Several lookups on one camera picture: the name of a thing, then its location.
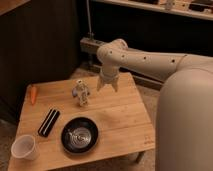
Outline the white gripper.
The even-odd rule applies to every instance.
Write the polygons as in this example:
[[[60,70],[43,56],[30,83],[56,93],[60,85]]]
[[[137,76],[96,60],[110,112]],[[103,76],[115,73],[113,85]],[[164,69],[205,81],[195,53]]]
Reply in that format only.
[[[118,77],[118,67],[102,66],[100,70],[100,79],[97,82],[97,91],[100,91],[104,87],[104,84],[112,84],[114,91],[118,92]]]

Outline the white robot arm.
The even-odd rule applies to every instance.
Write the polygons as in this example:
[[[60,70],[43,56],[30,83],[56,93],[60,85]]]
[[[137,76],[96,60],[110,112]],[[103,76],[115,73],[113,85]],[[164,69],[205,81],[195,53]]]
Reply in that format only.
[[[101,45],[98,88],[118,87],[119,69],[163,83],[157,104],[156,171],[213,171],[213,57]]]

